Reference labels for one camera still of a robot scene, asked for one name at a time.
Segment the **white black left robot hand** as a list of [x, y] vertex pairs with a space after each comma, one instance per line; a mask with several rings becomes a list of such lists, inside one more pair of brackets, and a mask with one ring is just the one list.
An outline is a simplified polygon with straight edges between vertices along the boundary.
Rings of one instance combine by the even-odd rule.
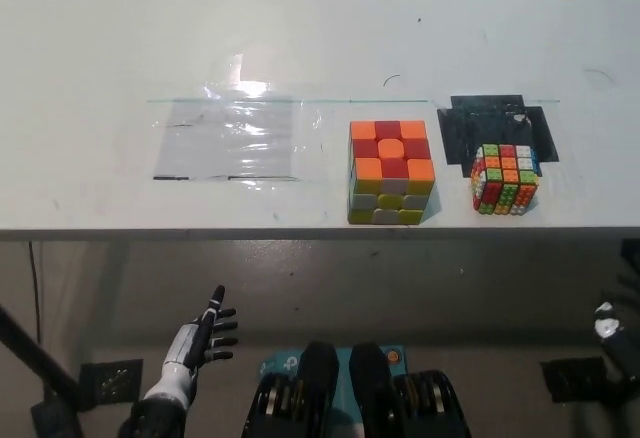
[[231, 351], [223, 347], [234, 346], [238, 339], [234, 337], [216, 337], [221, 331], [232, 331], [238, 327], [236, 322], [222, 322], [221, 319], [233, 317], [234, 308], [223, 309], [226, 289], [219, 285], [214, 290], [205, 311], [191, 322], [183, 325], [169, 347], [165, 364], [177, 364], [184, 367], [192, 376], [207, 363], [233, 357]]

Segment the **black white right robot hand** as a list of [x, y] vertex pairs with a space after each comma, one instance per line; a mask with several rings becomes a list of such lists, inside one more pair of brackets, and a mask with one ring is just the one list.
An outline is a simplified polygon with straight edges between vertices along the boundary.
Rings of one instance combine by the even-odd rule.
[[631, 383], [639, 382], [639, 331], [624, 323], [621, 309], [639, 315], [639, 279], [624, 275], [617, 282], [628, 294], [605, 292], [594, 311], [594, 332], [605, 353]]

